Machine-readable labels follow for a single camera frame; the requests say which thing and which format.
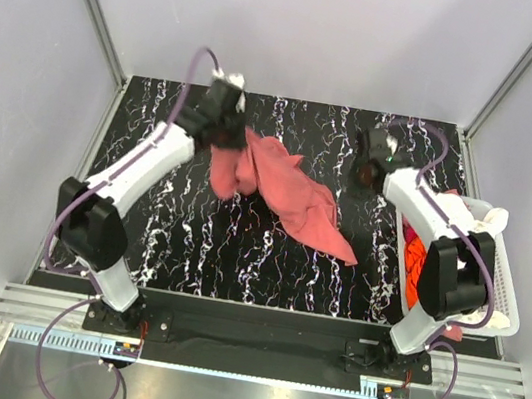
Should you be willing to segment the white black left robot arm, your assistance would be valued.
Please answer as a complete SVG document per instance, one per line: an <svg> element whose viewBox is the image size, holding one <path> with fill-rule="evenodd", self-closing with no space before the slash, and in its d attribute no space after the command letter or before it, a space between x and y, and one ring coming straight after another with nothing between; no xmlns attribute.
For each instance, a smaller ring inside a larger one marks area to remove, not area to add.
<svg viewBox="0 0 532 399"><path fill-rule="evenodd" d="M54 229L72 252L108 307L106 320L121 335L140 327L143 302L125 259L128 248L123 218L170 171L210 146L246 147L245 79L213 72L197 104L177 107L173 121L160 122L131 151L93 176L64 180L59 187Z"/></svg>

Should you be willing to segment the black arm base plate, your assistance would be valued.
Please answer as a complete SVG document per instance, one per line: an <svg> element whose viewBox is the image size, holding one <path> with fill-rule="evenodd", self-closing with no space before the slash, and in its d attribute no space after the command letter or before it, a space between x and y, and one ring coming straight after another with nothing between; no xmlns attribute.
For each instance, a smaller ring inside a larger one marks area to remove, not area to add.
<svg viewBox="0 0 532 399"><path fill-rule="evenodd" d="M83 327L121 338L144 336L146 361L214 373L359 390L360 378L428 386L429 355L396 356L387 327L160 290L120 315L103 303L86 310Z"/></svg>

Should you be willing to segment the salmon pink t shirt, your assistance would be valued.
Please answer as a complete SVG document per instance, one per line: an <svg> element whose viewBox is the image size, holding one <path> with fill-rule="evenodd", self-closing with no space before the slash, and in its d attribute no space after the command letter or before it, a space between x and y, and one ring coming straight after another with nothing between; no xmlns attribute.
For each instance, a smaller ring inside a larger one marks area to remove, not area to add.
<svg viewBox="0 0 532 399"><path fill-rule="evenodd" d="M276 137L245 131L246 147L211 148L210 184L221 200L258 193L285 232L296 242L357 264L351 245L338 229L334 194L301 170L301 155L290 154Z"/></svg>

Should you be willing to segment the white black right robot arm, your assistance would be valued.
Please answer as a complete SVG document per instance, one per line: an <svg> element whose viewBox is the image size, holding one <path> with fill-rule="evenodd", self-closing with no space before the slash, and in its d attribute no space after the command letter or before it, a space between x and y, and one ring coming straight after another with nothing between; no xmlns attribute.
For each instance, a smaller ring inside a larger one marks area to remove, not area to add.
<svg viewBox="0 0 532 399"><path fill-rule="evenodd" d="M395 324L385 339L368 347L364 365L377 366L386 377L400 377L445 332L464 327L462 318L486 308L483 318L468 325L487 325L494 310L496 243L487 231L458 216L442 194L431 190L424 169L416 169L398 153L397 140L385 129L358 134L357 164L352 176L406 216L427 252L417 282L417 304Z"/></svg>

